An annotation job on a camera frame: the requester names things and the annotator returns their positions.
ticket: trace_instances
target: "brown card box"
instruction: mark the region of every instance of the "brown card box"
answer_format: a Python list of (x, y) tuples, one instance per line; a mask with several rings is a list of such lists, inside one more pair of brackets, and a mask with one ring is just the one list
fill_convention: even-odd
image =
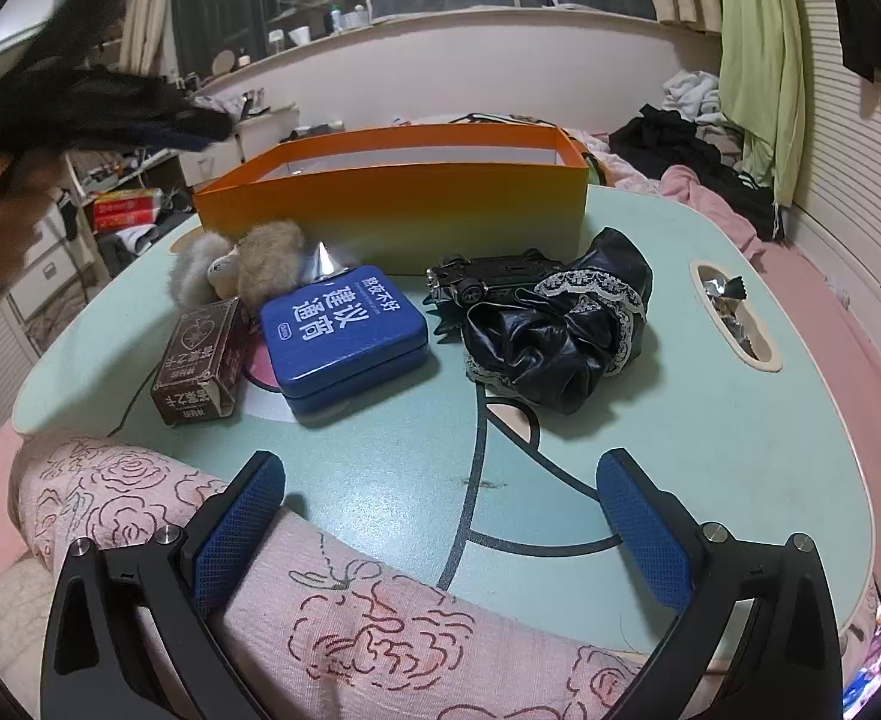
[(165, 423), (199, 422), (233, 413), (248, 338), (250, 318), (240, 298), (180, 317), (151, 389)]

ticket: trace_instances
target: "orange box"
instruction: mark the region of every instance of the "orange box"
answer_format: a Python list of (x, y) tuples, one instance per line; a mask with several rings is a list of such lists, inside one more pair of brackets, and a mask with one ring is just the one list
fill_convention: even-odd
[(281, 143), (194, 195), (204, 229), (239, 239), (293, 218), (308, 238), (389, 274), (539, 248), (569, 260), (588, 187), (556, 127), (415, 124)]

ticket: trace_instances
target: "metal screw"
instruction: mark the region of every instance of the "metal screw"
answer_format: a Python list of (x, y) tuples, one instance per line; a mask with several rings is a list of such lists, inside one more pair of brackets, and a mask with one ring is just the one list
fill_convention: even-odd
[(794, 546), (802, 552), (812, 552), (814, 549), (814, 539), (807, 536), (807, 533), (794, 533)]
[(154, 541), (159, 544), (173, 544), (180, 538), (180, 528), (176, 525), (162, 525), (154, 531)]
[(69, 551), (72, 556), (81, 557), (90, 551), (91, 546), (93, 546), (93, 541), (90, 541), (87, 536), (81, 536), (80, 538), (74, 539)]
[(708, 522), (703, 526), (703, 537), (715, 544), (723, 544), (728, 536), (730, 533), (720, 522)]

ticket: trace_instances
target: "overturned black toy car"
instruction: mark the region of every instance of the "overturned black toy car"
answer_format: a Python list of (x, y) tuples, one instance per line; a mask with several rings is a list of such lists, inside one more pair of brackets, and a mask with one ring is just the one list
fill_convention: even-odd
[(535, 248), (511, 257), (444, 257), (439, 266), (427, 269), (430, 293), (424, 305), (436, 304), (440, 312), (434, 335), (444, 336), (458, 329), (471, 306), (487, 298), (507, 298), (519, 287), (533, 287), (562, 265)]

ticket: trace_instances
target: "blue textured pad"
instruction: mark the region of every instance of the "blue textured pad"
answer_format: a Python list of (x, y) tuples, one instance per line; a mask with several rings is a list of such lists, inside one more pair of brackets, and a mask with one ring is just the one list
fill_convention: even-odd
[(284, 465), (265, 461), (194, 561), (194, 604), (206, 618), (226, 604), (284, 500)]
[(687, 552), (613, 452), (597, 464), (597, 495), (655, 599), (677, 613), (684, 611), (692, 588)]

